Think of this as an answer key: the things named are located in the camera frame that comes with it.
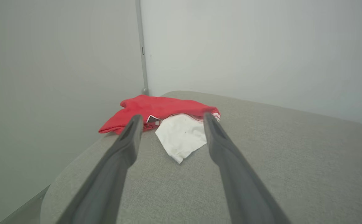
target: white wall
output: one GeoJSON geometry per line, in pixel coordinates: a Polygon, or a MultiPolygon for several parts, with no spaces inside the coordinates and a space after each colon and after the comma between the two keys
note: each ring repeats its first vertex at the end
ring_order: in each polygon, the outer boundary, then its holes
{"type": "Polygon", "coordinates": [[[362,123],[362,1],[142,1],[151,95],[191,90],[362,123]]]}
{"type": "Polygon", "coordinates": [[[135,1],[0,0],[0,221],[143,87],[135,1]]]}

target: gray table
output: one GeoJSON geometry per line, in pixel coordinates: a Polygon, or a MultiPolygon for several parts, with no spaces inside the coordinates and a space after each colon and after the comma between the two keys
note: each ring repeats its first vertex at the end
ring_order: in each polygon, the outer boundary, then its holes
{"type": "MultiPolygon", "coordinates": [[[[362,223],[362,124],[197,92],[164,96],[216,106],[222,127],[293,223],[362,223]]],[[[230,223],[207,146],[178,164],[154,132],[142,134],[117,222],[230,223]]],[[[42,224],[59,218],[116,138],[105,135],[63,170],[44,198],[42,224]]]]}

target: floor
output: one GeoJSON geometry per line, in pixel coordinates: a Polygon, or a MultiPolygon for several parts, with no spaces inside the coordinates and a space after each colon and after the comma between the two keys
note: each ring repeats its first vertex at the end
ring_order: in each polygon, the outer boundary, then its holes
{"type": "Polygon", "coordinates": [[[48,187],[14,211],[0,224],[40,224],[41,203],[47,189],[48,187]]]}

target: red garment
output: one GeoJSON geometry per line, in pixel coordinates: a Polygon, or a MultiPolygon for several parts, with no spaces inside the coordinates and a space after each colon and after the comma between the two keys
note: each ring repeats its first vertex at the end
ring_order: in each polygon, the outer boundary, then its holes
{"type": "Polygon", "coordinates": [[[111,117],[101,127],[99,133],[115,132],[120,134],[136,114],[142,115],[144,131],[158,127],[160,120],[166,119],[173,114],[189,114],[197,119],[202,119],[205,112],[210,112],[217,119],[220,119],[220,112],[217,108],[193,100],[139,95],[122,101],[120,106],[124,107],[124,109],[111,117]]]}

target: white cloth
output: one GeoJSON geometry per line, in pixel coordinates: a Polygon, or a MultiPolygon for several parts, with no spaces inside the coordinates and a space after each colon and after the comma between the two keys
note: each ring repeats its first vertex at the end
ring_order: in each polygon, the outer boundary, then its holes
{"type": "Polygon", "coordinates": [[[186,114],[164,119],[155,134],[167,154],[181,163],[193,151],[207,143],[203,121],[186,114]]]}

